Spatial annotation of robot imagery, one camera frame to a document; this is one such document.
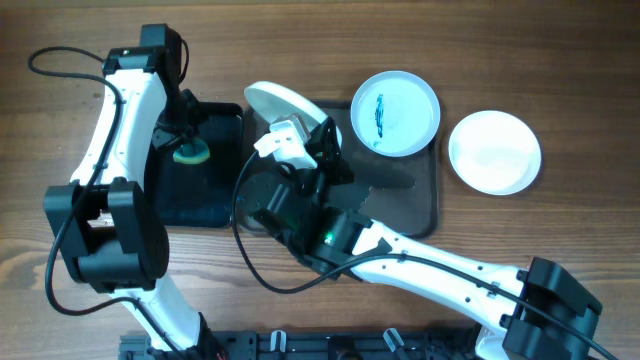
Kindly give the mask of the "white plate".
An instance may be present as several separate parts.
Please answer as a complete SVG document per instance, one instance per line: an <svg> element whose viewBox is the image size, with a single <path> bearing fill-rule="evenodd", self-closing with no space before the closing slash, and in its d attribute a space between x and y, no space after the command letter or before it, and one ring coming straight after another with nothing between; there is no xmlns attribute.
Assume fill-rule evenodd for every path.
<svg viewBox="0 0 640 360"><path fill-rule="evenodd" d="M298 114L311 135L319 124L330 117L311 100L274 82L255 82L244 90L244 95L254 113L267 123L268 128L279 117ZM342 135L339 129L337 136L341 147Z"/></svg>
<svg viewBox="0 0 640 360"><path fill-rule="evenodd" d="M532 129L518 117L498 110L466 116L448 141L451 166L471 188L494 196L531 186L542 168L542 150Z"/></svg>

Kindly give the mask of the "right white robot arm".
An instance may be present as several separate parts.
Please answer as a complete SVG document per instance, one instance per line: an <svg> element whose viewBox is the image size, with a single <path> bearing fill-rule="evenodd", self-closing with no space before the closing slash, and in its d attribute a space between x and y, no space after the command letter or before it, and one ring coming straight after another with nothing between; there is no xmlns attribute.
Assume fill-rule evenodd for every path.
<svg viewBox="0 0 640 360"><path fill-rule="evenodd" d="M321 279L342 274L397 287L480 325L481 359L586 359L612 355L593 337L602 304L559 264L536 257L526 268L484 263L403 236L333 204L329 193L353 179L332 119L300 145L308 169L280 160L240 187L243 212Z"/></svg>

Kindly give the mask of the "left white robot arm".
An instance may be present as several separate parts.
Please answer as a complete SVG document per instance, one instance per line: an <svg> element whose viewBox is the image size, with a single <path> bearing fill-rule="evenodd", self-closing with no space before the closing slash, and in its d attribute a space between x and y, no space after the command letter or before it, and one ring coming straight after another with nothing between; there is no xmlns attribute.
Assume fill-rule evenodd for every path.
<svg viewBox="0 0 640 360"><path fill-rule="evenodd" d="M51 186L44 210L55 235L46 270L50 306L86 316L122 303L145 328L155 359L224 359L224 347L167 272L169 240L144 193L150 150L187 146L206 160L200 102L180 88L188 45L166 24L142 27L133 48L114 48L97 82L106 94L89 149L68 184Z"/></svg>

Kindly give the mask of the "green yellow sponge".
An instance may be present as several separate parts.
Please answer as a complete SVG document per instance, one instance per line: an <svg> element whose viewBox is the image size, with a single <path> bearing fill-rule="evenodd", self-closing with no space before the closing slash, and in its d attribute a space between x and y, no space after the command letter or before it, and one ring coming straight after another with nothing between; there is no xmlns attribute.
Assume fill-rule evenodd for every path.
<svg viewBox="0 0 640 360"><path fill-rule="evenodd" d="M210 158L210 151L207 143L194 138L190 142L183 144L173 153L173 160L176 163L185 165L198 165Z"/></svg>

